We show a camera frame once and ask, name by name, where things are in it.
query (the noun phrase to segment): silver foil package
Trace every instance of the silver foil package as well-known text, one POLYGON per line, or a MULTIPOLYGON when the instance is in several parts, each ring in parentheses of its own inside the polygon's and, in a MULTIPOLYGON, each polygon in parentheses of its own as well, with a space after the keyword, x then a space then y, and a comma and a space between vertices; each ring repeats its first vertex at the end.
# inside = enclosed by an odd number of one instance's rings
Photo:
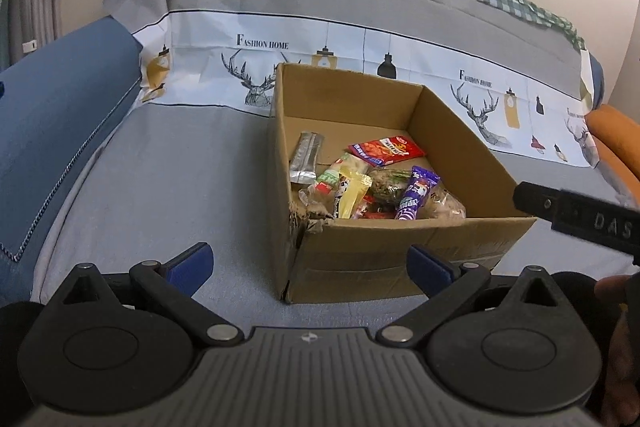
POLYGON ((300 134, 296 151, 289 163, 289 181, 311 185, 316 181, 316 164, 324 136, 305 131, 300 134))

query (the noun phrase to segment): silver bolt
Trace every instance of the silver bolt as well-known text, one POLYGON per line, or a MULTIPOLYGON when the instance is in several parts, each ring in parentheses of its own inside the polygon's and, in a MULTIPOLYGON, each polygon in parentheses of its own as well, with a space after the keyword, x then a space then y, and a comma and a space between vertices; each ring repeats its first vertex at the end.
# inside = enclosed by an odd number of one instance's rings
POLYGON ((214 341, 232 341, 238 333, 238 328, 231 324, 216 324, 207 330, 207 336, 214 341))
POLYGON ((388 326, 382 330, 382 336, 391 342, 406 342, 414 336, 414 332, 404 326, 388 326))

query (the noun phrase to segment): orange pillow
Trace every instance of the orange pillow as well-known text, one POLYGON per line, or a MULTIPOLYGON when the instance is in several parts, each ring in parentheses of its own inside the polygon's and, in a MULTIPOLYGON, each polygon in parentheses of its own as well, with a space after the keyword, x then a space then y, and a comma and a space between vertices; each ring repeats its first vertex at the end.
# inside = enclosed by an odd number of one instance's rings
POLYGON ((640 124, 606 104, 591 111, 584 119, 591 134, 640 179, 640 124))
POLYGON ((609 167, 611 167, 612 171, 615 172, 622 182, 626 185, 626 188, 629 189, 636 201, 640 203, 640 180, 636 178, 625 164, 622 163, 622 160, 618 158, 613 151, 609 149, 604 143, 598 140, 595 136, 593 137, 594 142, 596 142, 596 147, 598 149, 598 155, 600 155, 600 159, 604 161, 609 167))

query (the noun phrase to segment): cardboard box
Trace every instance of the cardboard box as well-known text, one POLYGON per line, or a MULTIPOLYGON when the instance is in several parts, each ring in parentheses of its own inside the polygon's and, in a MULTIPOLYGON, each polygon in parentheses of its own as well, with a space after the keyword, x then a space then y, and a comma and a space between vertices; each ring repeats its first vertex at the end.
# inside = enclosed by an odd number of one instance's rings
POLYGON ((405 270, 411 245, 450 261, 493 268, 535 221, 511 200, 516 182, 429 89, 350 71, 281 64, 271 104, 269 186, 277 292, 290 303, 332 303, 418 295, 405 270), (318 173, 347 146, 403 135, 425 152, 396 164, 439 174, 466 206, 464 220, 311 219, 289 184, 300 133, 324 136, 318 173))

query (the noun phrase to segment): human hand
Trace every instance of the human hand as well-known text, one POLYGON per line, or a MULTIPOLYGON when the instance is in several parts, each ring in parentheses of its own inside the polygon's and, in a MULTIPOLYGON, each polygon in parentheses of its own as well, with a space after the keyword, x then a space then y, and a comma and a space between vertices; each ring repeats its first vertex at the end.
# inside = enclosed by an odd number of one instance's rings
MULTIPOLYGON (((628 275, 615 275, 598 281, 594 291, 603 302, 624 303, 628 275)), ((634 356, 629 337, 629 325, 624 312, 611 335, 609 360, 606 367, 605 392, 601 422, 606 427, 629 425, 640 415, 640 394, 631 380, 634 356)))

